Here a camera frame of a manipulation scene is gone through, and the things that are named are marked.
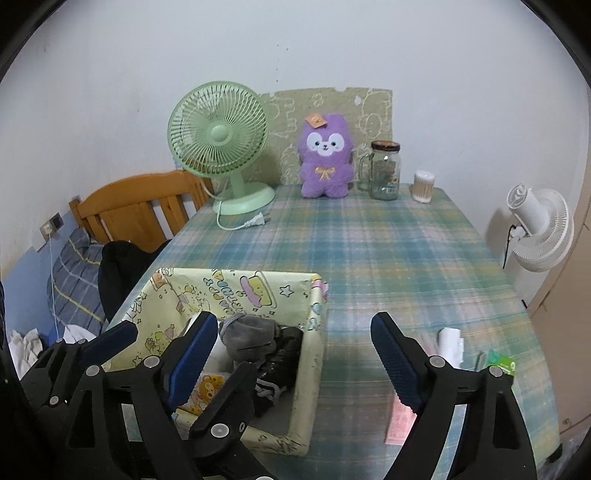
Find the pink paper packet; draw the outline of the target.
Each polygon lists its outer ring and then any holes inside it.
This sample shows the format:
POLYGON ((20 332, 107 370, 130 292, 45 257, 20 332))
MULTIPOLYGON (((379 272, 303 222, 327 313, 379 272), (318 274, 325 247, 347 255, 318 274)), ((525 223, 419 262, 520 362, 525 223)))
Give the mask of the pink paper packet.
POLYGON ((402 446, 412 430, 416 417, 413 410, 404 405, 398 395, 394 395, 385 443, 392 446, 402 446))

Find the white crumpled cloth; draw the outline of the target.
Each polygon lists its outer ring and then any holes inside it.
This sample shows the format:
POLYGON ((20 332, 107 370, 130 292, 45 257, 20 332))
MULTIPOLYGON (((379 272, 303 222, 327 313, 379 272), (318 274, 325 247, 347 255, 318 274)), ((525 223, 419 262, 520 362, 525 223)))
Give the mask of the white crumpled cloth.
POLYGON ((22 380, 43 352, 38 330, 34 328, 25 335, 12 330, 9 335, 9 349, 18 379, 22 380))

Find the grey sock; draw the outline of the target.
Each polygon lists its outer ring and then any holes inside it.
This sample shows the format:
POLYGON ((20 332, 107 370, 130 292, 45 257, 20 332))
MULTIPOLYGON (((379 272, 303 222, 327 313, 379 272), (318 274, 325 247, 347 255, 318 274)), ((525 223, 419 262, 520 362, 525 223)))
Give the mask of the grey sock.
POLYGON ((280 328, 276 322, 259 316, 237 313, 219 323, 219 337, 235 362, 260 363, 276 351, 280 328))

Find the black clothing in box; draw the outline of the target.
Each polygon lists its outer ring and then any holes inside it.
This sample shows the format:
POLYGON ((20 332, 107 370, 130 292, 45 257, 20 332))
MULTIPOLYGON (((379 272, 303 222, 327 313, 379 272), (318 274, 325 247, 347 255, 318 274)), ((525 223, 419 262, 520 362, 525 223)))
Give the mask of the black clothing in box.
POLYGON ((276 351, 266 356, 257 370, 256 390, 252 395, 254 416, 262 418, 280 397, 294 388, 304 332, 297 327, 280 327, 276 351))

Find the blue plaid bedding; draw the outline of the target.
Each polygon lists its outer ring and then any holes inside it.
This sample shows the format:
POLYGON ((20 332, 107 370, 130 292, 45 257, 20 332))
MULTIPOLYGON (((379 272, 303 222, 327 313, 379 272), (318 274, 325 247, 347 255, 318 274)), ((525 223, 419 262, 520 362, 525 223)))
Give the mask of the blue plaid bedding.
POLYGON ((103 245, 76 228, 53 262, 47 282, 48 308, 57 333, 78 326, 98 336, 108 325, 98 274, 103 245))

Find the yellow cartoon storage box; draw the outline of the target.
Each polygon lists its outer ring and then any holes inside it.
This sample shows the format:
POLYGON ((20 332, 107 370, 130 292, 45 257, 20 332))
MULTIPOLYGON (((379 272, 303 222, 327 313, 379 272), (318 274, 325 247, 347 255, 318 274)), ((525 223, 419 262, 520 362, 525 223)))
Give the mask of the yellow cartoon storage box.
POLYGON ((315 273, 160 268, 134 296, 124 320, 137 338, 106 363, 109 371, 159 357, 197 316, 217 319, 204 360, 174 414, 187 433, 242 361, 256 364, 247 394, 254 418, 242 434, 249 450, 303 456, 310 447, 325 350, 328 285, 315 273))

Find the black chair back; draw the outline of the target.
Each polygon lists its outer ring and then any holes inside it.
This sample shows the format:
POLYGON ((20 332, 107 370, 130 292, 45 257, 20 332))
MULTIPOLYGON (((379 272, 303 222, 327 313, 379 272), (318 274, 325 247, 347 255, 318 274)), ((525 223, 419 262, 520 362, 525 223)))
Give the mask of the black chair back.
POLYGON ((98 270, 98 292, 107 321, 111 321, 137 282, 168 245, 162 243, 153 252, 123 240, 111 241, 102 248, 98 270))

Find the plaid tablecloth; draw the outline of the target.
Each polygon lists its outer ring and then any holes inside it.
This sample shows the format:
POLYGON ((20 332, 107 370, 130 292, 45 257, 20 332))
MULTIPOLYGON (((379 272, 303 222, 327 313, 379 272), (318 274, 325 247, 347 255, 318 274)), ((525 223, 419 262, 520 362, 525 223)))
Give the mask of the plaid tablecloth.
POLYGON ((304 456, 264 453, 281 479, 381 479, 398 448, 385 443, 394 389, 370 341, 370 321, 388 312, 407 335, 460 329, 463 367, 482 351, 516 361, 514 393, 543 463, 559 445, 549 369, 532 322, 500 261, 442 190, 427 205, 375 201, 358 191, 307 200, 280 186, 270 222, 245 228, 197 211, 156 267, 313 272, 328 282, 325 358, 311 447, 304 456))

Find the white standing fan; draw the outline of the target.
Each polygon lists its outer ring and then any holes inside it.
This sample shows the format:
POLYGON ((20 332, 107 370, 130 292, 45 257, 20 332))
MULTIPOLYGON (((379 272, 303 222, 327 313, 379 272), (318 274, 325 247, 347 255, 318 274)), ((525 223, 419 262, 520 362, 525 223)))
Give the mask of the white standing fan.
POLYGON ((517 223, 508 231, 503 268, 510 255, 533 273, 549 271, 565 259, 574 240, 574 217, 558 191, 520 183, 509 191, 507 206, 517 223))

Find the cotton swab container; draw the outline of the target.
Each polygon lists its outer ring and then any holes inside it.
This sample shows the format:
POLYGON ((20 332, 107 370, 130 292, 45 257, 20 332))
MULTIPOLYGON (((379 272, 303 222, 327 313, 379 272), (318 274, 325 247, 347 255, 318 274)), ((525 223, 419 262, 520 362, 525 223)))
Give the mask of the cotton swab container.
POLYGON ((425 170, 417 170, 414 174, 412 198, 419 203, 430 203, 433 198, 434 185, 434 174, 425 170))

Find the green desk fan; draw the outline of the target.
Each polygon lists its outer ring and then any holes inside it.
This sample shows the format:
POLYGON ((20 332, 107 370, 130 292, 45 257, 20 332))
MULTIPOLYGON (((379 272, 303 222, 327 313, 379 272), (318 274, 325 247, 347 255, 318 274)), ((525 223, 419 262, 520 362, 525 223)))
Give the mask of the green desk fan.
POLYGON ((215 213, 228 216, 254 212, 274 199, 269 185, 242 178, 242 171, 263 154, 267 134, 259 95, 229 81, 192 89, 176 104, 167 124, 169 150, 182 169, 228 182, 213 204, 215 213))

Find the glass mason jar mug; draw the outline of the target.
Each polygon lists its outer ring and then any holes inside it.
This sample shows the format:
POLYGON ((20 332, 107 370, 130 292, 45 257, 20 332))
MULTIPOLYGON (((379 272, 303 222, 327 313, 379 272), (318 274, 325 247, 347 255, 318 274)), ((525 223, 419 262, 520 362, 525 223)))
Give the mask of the glass mason jar mug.
POLYGON ((375 140, 370 152, 358 160, 358 181, 360 191, 369 193, 370 198, 394 201, 399 198, 401 177, 401 145, 398 142, 375 140))

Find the purple plush toy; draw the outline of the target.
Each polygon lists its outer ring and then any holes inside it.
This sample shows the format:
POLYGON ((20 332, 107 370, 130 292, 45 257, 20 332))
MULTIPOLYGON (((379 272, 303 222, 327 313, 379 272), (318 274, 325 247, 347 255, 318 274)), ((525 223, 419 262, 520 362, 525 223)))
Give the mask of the purple plush toy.
POLYGON ((325 124, 314 128, 304 121, 297 142, 301 158, 301 196, 344 198, 353 185, 353 137, 339 113, 322 116, 325 124))

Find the wall power outlet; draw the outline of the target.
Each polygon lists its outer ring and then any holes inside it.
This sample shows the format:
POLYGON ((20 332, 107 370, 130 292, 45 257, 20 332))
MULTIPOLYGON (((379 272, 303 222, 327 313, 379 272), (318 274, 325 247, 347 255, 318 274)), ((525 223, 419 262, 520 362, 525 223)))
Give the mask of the wall power outlet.
POLYGON ((56 213, 47 220, 41 227, 40 233, 45 241, 48 241, 64 225, 60 213, 56 213))

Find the beige cartoon wall mat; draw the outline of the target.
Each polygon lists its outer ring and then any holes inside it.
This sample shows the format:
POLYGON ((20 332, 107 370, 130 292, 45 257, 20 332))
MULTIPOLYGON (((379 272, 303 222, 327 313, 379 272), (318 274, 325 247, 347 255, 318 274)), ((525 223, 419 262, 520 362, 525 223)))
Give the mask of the beige cartoon wall mat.
POLYGON ((276 91, 260 96, 269 120, 263 154, 242 171, 247 182, 270 186, 301 182, 300 138, 304 118, 311 113, 339 113, 346 118, 353 137, 353 159, 370 151, 374 140, 391 140, 393 92, 370 87, 308 88, 276 91))

